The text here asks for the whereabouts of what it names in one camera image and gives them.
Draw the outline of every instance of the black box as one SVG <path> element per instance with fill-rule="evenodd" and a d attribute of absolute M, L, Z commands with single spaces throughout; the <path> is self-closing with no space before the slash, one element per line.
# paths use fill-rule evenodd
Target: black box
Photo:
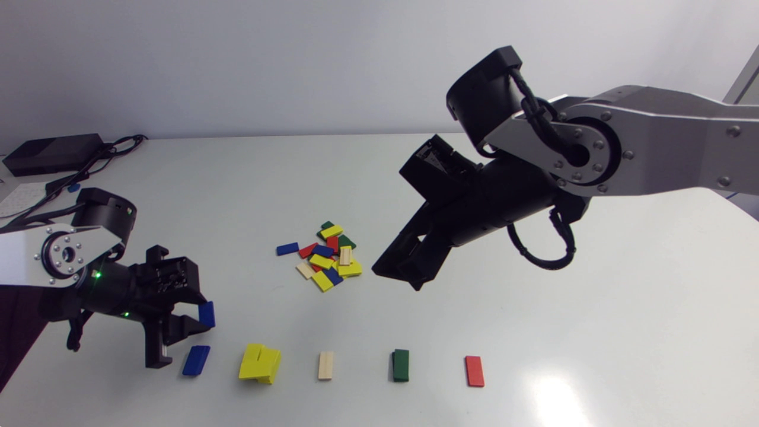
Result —
<path fill-rule="evenodd" d="M 34 139 L 24 142 L 2 162 L 14 176 L 78 171 L 102 146 L 98 134 Z"/>

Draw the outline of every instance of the paper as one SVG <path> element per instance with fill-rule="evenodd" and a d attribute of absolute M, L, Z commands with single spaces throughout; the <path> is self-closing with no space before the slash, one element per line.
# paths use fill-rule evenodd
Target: paper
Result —
<path fill-rule="evenodd" d="M 45 197 L 47 182 L 28 182 L 19 184 L 12 193 L 0 201 L 0 217 L 20 214 L 37 204 Z"/>

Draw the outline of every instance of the blue wooden block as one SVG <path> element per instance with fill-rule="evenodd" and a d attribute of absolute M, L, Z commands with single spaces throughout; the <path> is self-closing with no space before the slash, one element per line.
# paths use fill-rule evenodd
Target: blue wooden block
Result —
<path fill-rule="evenodd" d="M 210 346 L 192 346 L 190 355 L 187 356 L 187 361 L 184 363 L 182 375 L 200 375 L 210 351 Z"/>
<path fill-rule="evenodd" d="M 342 277 L 340 277 L 334 267 L 330 268 L 329 270 L 324 270 L 324 274 L 327 276 L 329 281 L 332 282 L 333 285 L 336 285 L 343 281 Z"/>
<path fill-rule="evenodd" d="M 291 254 L 298 251 L 298 242 L 277 246 L 277 256 Z"/>
<path fill-rule="evenodd" d="M 331 257 L 335 253 L 335 251 L 332 248 L 330 248 L 329 246 L 317 245 L 313 249 L 313 251 L 311 251 L 311 253 L 312 254 L 319 254 L 319 255 L 322 255 L 325 258 L 329 258 L 329 257 Z"/>
<path fill-rule="evenodd" d="M 207 327 L 216 327 L 216 316 L 213 314 L 213 301 L 197 306 L 197 320 Z"/>

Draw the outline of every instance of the bolt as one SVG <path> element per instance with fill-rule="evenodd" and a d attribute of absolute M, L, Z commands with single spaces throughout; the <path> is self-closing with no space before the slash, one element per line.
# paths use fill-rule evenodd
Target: bolt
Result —
<path fill-rule="evenodd" d="M 727 134 L 729 136 L 731 136 L 733 138 L 737 138 L 737 137 L 741 136 L 741 127 L 740 126 L 730 126 L 729 128 L 727 128 L 727 130 L 725 132 L 727 132 Z"/>

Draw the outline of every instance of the white wall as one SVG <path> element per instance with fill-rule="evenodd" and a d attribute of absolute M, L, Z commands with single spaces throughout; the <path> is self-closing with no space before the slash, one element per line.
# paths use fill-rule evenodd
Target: white wall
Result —
<path fill-rule="evenodd" d="M 0 152 L 30 138 L 457 131 L 445 94 L 512 44 L 539 96 L 722 99 L 756 0 L 3 0 Z"/>

